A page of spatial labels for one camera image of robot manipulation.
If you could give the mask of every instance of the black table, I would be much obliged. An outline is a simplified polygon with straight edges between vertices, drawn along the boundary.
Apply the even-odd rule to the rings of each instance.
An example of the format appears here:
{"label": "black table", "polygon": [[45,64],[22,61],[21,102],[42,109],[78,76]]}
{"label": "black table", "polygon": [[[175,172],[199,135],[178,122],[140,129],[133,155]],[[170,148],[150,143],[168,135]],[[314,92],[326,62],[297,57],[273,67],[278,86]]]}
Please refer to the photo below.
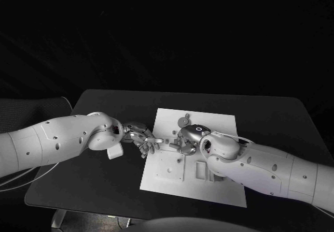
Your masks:
{"label": "black table", "polygon": [[[334,167],[303,102],[296,98],[96,90],[84,92],[71,115],[104,112],[123,123],[139,121],[153,129],[158,108],[235,115],[240,136],[300,158]],[[310,204],[245,188],[248,208],[140,190],[146,160],[136,145],[124,155],[90,149],[60,163],[31,186],[31,206],[134,219],[199,217],[261,231],[329,231],[334,220]],[[54,165],[42,167],[42,175]]]}

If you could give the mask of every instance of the dark curtain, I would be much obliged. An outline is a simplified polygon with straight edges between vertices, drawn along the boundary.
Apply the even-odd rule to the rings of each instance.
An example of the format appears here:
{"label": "dark curtain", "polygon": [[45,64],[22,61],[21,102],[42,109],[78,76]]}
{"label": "dark curtain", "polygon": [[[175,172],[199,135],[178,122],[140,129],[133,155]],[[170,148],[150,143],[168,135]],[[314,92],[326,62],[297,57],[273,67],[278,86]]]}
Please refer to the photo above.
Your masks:
{"label": "dark curtain", "polygon": [[2,98],[75,105],[87,89],[296,97],[333,148],[332,1],[32,4],[0,8]]}

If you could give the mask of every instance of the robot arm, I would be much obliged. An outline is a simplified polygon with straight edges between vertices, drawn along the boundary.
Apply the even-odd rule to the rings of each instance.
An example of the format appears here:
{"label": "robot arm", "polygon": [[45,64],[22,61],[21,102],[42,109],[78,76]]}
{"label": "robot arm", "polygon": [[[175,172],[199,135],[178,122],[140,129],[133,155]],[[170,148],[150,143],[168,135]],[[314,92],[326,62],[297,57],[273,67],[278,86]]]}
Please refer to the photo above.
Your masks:
{"label": "robot arm", "polygon": [[[334,168],[255,143],[241,144],[202,125],[182,128],[211,171],[255,191],[304,201],[334,213]],[[186,146],[175,147],[189,155]]]}
{"label": "robot arm", "polygon": [[106,113],[60,117],[0,134],[0,177],[25,169],[60,163],[77,157],[87,148],[107,150],[110,159],[124,154],[120,142],[134,142],[143,153],[160,149],[142,123],[122,124]]}

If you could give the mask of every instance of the robotic hand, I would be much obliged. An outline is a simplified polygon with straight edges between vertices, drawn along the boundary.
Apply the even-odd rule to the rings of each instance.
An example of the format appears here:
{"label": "robotic hand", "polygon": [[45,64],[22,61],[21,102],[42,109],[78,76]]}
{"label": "robotic hand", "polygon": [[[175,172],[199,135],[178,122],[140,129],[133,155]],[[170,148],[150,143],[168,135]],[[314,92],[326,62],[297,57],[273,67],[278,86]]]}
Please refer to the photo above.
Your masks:
{"label": "robotic hand", "polygon": [[255,191],[304,201],[334,213],[334,168],[313,163],[251,140],[188,125],[170,147],[185,155],[199,150],[211,172]]}
{"label": "robotic hand", "polygon": [[103,112],[60,117],[0,134],[0,177],[77,157],[87,148],[107,150],[110,159],[124,154],[120,142],[134,142],[147,157],[160,149],[143,123],[126,123]]}

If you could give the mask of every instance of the chair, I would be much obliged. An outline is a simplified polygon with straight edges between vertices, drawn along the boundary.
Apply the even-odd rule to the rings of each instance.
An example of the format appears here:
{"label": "chair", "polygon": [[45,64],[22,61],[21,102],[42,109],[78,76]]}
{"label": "chair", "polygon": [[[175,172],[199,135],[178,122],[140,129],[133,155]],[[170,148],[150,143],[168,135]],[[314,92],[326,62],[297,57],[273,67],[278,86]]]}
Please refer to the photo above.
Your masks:
{"label": "chair", "polygon": [[[0,99],[0,133],[18,131],[39,122],[70,116],[73,106],[65,97],[48,99]],[[12,188],[34,180],[37,168],[27,176],[0,187]],[[0,178],[0,183],[25,171]],[[51,231],[55,209],[31,207],[25,204],[25,195],[31,184],[0,192],[0,231],[45,232]]]}

